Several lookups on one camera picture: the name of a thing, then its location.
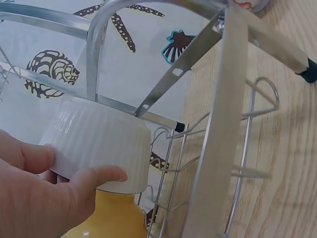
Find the metal rack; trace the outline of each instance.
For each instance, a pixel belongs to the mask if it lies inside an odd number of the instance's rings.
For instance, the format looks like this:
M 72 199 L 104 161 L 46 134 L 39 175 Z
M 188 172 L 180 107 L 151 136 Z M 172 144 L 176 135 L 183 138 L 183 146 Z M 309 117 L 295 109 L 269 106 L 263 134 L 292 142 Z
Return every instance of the metal rack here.
M 274 93 L 274 99 L 268 97 L 267 94 L 265 94 L 260 88 L 257 87 L 258 83 L 260 83 L 262 81 L 267 83 L 270 86 L 270 88 L 272 89 L 272 91 Z M 247 156 L 248 156 L 250 135 L 251 135 L 251 130 L 252 130 L 252 120 L 253 120 L 254 117 L 262 116 L 264 114 L 268 114 L 270 112 L 278 110 L 278 108 L 279 108 L 278 91 L 277 91 L 275 85 L 273 84 L 273 82 L 271 80 L 269 80 L 268 78 L 265 78 L 265 77 L 257 78 L 254 81 L 254 83 L 251 83 L 250 81 L 247 80 L 247 84 L 252 87 L 252 90 L 251 90 L 251 99 L 250 99 L 249 111 L 247 113 L 242 114 L 242 119 L 241 119 L 241 121 L 243 121 L 243 120 L 247 121 L 244 148 L 243 148 L 243 154 L 242 154 L 242 159 L 241 159 L 241 165 L 233 165 L 233 167 L 232 167 L 231 176 L 238 177 L 238 179 L 237 179 L 237 184 L 236 184 L 236 188 L 235 188 L 233 203 L 232 203 L 230 214 L 229 214 L 229 217 L 228 217 L 226 229 L 224 231 L 224 234 L 220 235 L 223 238 L 229 238 L 229 233 L 230 233 L 230 230 L 231 230 L 231 227 L 232 227 L 232 222 L 233 222 L 235 211 L 236 211 L 236 208 L 237 208 L 237 205 L 238 205 L 238 201 L 239 201 L 239 196 L 240 196 L 240 191 L 241 191 L 241 187 L 242 187 L 243 178 L 269 179 L 271 177 L 270 174 L 268 174 L 268 173 L 247 168 L 246 167 L 246 162 L 247 162 Z M 264 96 L 266 99 L 268 99 L 268 101 L 272 104 L 272 107 L 268 108 L 268 109 L 264 109 L 264 110 L 255 111 L 254 107 L 255 107 L 256 92 L 259 92 L 262 96 Z M 155 222 L 156 213 L 155 212 L 152 213 L 152 217 L 151 217 L 150 223 L 149 224 L 145 223 L 145 227 L 146 227 L 146 229 L 148 231 L 148 237 L 151 237 L 151 238 L 156 238 L 156 237 L 161 238 L 161 237 L 163 237 L 165 226 L 166 226 L 166 221 L 168 219 L 169 213 L 172 212 L 172 211 L 175 211 L 176 209 L 178 209 L 178 208 L 180 208 L 182 206 L 188 205 L 188 203 L 189 203 L 189 201 L 185 201 L 185 202 L 182 202 L 182 203 L 180 203 L 180 204 L 178 204 L 176 206 L 171 207 L 171 202 L 173 200 L 178 174 L 181 173 L 182 171 L 184 171 L 185 169 L 187 169 L 188 167 L 190 167 L 192 164 L 198 162 L 198 160 L 200 159 L 200 156 L 195 157 L 192 160 L 190 160 L 189 162 L 187 162 L 185 165 L 181 166 L 182 160 L 183 160 L 183 151 L 184 151 L 184 148 L 187 146 L 187 137 L 190 136 L 190 135 L 195 135 L 195 134 L 199 134 L 199 133 L 205 133 L 206 129 L 196 129 L 196 128 L 208 116 L 209 116 L 209 113 L 205 114 L 203 117 L 201 117 L 191 127 L 189 126 L 189 124 L 187 124 L 185 126 L 185 130 L 183 132 L 181 132 L 181 133 L 175 133 L 175 130 L 170 130 L 167 127 L 158 127 L 153 133 L 153 138 L 152 138 L 152 142 L 151 142 L 151 151 L 153 149 L 155 141 L 160 136 L 162 136 L 166 140 L 168 140 L 169 141 L 169 145 L 168 145 L 168 149 L 167 149 L 167 152 L 166 152 L 166 159 L 165 159 L 164 166 L 161 166 L 161 160 L 160 159 L 154 159 L 159 164 L 158 168 L 161 171 L 161 179 L 160 179 L 160 183 L 159 183 L 159 187 L 158 187 L 158 193 L 156 194 L 155 198 L 154 198 L 154 189 L 153 189 L 153 187 L 151 185 L 148 185 L 148 187 L 151 190 L 151 200 L 152 200 L 152 202 L 154 204 L 153 211 L 156 211 L 158 207 L 160 207 L 161 209 L 165 210 L 164 220 L 163 220 L 163 224 L 162 224 L 159 236 L 153 235 L 153 232 L 151 232 L 151 230 L 152 230 L 153 224 Z M 170 161 L 170 154 L 171 154 L 172 144 L 173 144 L 175 139 L 179 139 L 179 138 L 182 139 L 182 146 L 181 146 L 181 149 L 180 149 L 180 155 L 179 155 L 178 160 L 177 160 L 176 169 L 172 170 L 172 169 L 169 169 L 167 167 L 167 165 L 168 165 L 168 163 Z M 172 188 L 171 188 L 171 191 L 170 191 L 170 197 L 169 197 L 169 200 L 168 200 L 167 207 L 161 205 L 160 202 L 159 202 L 160 201 L 161 191 L 163 189 L 164 178 L 165 178 L 166 173 L 174 173 L 174 178 L 173 178 L 173 181 L 172 181 Z M 140 196 L 139 196 L 138 205 L 140 205 L 141 197 L 142 197 L 142 194 L 140 194 Z
M 108 20 L 121 8 L 140 3 L 141 1 L 155 1 L 184 7 L 208 19 L 209 23 L 170 67 L 143 103 L 138 108 L 135 108 L 97 94 L 97 81 L 99 57 L 102 42 L 106 36 Z M 246 168 L 245 166 L 252 119 L 256 116 L 275 111 L 279 106 L 277 90 L 269 79 L 260 77 L 255 82 L 246 79 L 248 42 L 288 66 L 307 82 L 312 83 L 317 80 L 317 64 L 312 62 L 303 51 L 278 32 L 270 29 L 252 13 L 242 8 L 229 6 L 225 0 L 214 2 L 210 2 L 209 0 L 106 0 L 92 21 L 72 14 L 34 6 L 0 3 L 0 19 L 50 29 L 84 39 L 87 42 L 87 90 L 59 82 L 18 66 L 12 66 L 9 59 L 6 58 L 6 61 L 0 61 L 2 74 L 4 75 L 0 91 L 6 83 L 9 83 L 6 80 L 7 74 L 15 73 L 19 77 L 42 83 L 65 94 L 95 101 L 154 122 L 161 127 L 154 134 L 152 146 L 159 136 L 165 135 L 166 139 L 169 140 L 166 162 L 169 160 L 173 141 L 177 138 L 182 139 L 182 147 L 176 168 L 171 170 L 167 168 L 167 163 L 165 163 L 163 169 L 161 169 L 159 193 L 156 199 L 152 195 L 154 207 L 160 207 L 166 211 L 162 228 L 158 235 L 159 238 L 163 237 L 169 213 L 182 206 L 188 206 L 182 238 L 218 237 L 219 231 L 217 229 L 220 220 L 218 214 L 222 212 L 224 199 L 228 193 L 230 178 L 231 176 L 236 176 L 238 177 L 238 182 L 234 201 L 223 235 L 223 237 L 227 238 L 235 214 L 243 178 L 270 177 L 265 172 Z M 176 122 L 172 119 L 149 113 L 149 108 L 220 40 L 222 45 L 221 57 L 210 113 L 204 115 L 194 125 Z M 257 86 L 260 81 L 264 81 L 270 85 L 274 92 L 274 98 L 268 96 Z M 252 87 L 252 93 L 249 112 L 242 114 L 241 117 L 245 83 Z M 254 109 L 256 92 L 266 98 L 272 104 L 272 108 L 256 111 Z M 197 126 L 204 119 L 208 120 L 206 129 L 196 130 Z M 241 165 L 238 166 L 234 165 L 233 162 L 241 120 L 247 120 L 247 130 L 243 158 Z M 198 133 L 205 134 L 201 155 L 182 166 L 187 138 L 189 135 Z M 179 173 L 195 162 L 198 165 L 190 199 L 175 207 L 171 207 L 171 200 Z M 166 173 L 173 173 L 174 180 L 172 182 L 168 205 L 164 207 L 160 204 L 159 198 Z M 155 237 L 152 234 L 154 218 L 155 213 L 151 217 L 148 237 Z

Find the starfish print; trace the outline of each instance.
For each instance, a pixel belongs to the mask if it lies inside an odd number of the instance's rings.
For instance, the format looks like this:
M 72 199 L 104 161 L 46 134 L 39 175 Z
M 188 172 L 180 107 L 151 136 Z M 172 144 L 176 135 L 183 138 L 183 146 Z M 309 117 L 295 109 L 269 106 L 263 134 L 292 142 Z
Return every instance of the starfish print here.
M 100 7 L 102 7 L 102 4 L 99 5 L 95 5 L 95 6 L 91 6 L 85 9 L 82 9 L 80 11 L 77 11 L 74 13 L 74 15 L 78 15 L 78 16 L 82 16 L 82 17 L 87 17 L 88 15 L 94 14 L 96 13 Z M 165 15 L 159 11 L 156 11 L 152 8 L 149 8 L 147 6 L 142 6 L 142 5 L 138 5 L 138 4 L 134 4 L 134 5 L 130 5 L 128 7 L 126 7 L 128 9 L 131 10 L 136 10 L 136 11 L 140 11 L 143 13 L 148 13 L 151 15 L 155 15 L 158 17 L 165 17 Z M 121 17 L 115 13 L 114 15 L 111 16 L 111 22 L 113 23 L 113 25 L 115 26 L 117 32 L 119 33 L 120 37 L 124 40 L 124 42 L 127 44 L 127 46 L 129 47 L 129 49 L 135 53 L 136 48 L 135 48 L 135 43 L 132 40 L 131 35 L 129 34 L 128 30 L 126 29 Z

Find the white cap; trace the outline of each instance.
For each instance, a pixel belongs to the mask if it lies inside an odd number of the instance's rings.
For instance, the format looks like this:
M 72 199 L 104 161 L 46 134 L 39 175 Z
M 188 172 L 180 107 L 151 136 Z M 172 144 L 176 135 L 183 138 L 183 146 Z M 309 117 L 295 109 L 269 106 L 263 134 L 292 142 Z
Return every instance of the white cap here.
M 128 180 L 97 189 L 134 194 L 147 187 L 151 131 L 130 114 L 84 99 L 64 101 L 40 144 L 55 148 L 52 171 L 67 179 L 83 168 L 116 165 L 127 172 Z

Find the screw hole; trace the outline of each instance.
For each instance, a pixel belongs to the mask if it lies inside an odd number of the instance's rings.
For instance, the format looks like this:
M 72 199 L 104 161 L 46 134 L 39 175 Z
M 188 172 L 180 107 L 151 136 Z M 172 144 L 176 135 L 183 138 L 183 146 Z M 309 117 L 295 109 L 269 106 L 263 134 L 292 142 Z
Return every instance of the screw hole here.
M 178 77 L 183 73 L 183 70 L 181 68 L 175 68 L 172 73 Z

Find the hand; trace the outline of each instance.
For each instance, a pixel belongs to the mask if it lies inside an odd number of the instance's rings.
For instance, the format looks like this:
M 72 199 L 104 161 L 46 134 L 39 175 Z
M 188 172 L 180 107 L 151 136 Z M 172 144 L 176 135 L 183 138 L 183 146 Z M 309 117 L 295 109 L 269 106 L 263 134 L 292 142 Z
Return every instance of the hand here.
M 52 147 L 0 130 L 0 238 L 60 238 L 92 215 L 97 186 L 127 180 L 122 169 L 104 166 L 78 171 L 68 182 L 48 170 L 53 163 Z

